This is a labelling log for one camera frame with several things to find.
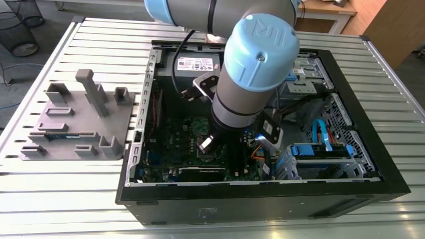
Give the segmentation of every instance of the robot logo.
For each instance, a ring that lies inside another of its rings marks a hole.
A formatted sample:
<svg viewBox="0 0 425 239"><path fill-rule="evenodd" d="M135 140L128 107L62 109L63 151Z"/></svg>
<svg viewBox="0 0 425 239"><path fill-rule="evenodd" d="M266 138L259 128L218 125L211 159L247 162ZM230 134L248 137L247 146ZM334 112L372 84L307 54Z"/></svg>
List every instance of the robot logo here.
<svg viewBox="0 0 425 239"><path fill-rule="evenodd" d="M263 40L268 40L275 46L284 46L286 29L279 28L276 25L267 24L263 19L256 20L252 34L256 34Z"/></svg>

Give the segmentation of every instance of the green circuit board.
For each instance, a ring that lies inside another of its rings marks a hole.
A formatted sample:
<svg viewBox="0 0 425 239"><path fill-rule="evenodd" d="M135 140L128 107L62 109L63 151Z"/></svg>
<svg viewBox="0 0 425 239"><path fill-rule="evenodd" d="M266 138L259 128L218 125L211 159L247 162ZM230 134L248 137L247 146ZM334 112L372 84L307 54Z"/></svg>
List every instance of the green circuit board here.
<svg viewBox="0 0 425 239"><path fill-rule="evenodd" d="M143 167L144 179L148 182L179 181L182 168L220 169L226 171L226 181L258 180L258 163L247 165L243 175L230 170L227 145L211 154L203 155L198 150L198 142L208 135L208 118L167 119L150 139L147 165ZM240 139L247 146L246 157L250 159L254 146L254 133L247 132Z"/></svg>

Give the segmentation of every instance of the robotic arm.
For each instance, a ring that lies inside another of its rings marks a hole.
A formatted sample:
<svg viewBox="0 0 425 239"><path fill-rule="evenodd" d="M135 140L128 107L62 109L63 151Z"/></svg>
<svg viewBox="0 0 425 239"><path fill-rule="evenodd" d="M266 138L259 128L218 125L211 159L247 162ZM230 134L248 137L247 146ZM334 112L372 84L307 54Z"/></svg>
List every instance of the robotic arm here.
<svg viewBox="0 0 425 239"><path fill-rule="evenodd" d="M302 0L146 0L150 15L228 38L203 153L240 137L283 83L300 51Z"/></svg>

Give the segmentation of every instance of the power supply label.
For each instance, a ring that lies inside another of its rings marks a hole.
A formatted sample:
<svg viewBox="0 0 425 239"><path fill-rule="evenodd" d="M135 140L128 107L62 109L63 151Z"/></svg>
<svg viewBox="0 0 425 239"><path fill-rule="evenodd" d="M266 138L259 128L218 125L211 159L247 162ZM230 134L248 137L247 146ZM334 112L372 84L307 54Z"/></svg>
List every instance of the power supply label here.
<svg viewBox="0 0 425 239"><path fill-rule="evenodd" d="M180 57L178 61L179 71L214 71L212 58Z"/></svg>

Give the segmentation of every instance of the slotted table surface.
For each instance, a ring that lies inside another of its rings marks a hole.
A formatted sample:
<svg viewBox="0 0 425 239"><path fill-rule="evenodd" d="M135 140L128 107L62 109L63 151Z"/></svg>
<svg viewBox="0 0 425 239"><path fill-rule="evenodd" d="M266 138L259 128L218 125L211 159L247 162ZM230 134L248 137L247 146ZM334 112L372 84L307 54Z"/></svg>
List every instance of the slotted table surface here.
<svg viewBox="0 0 425 239"><path fill-rule="evenodd" d="M0 237L54 238L424 238L425 114L374 45L358 36L299 32L302 47L331 50L412 193L336 219L147 227L115 204L119 161L22 161L51 82L83 90L78 69L106 91L140 100L151 40L183 40L182 27L87 18L74 22L0 136ZM204 42L196 33L192 41ZM134 138L128 131L127 139Z"/></svg>

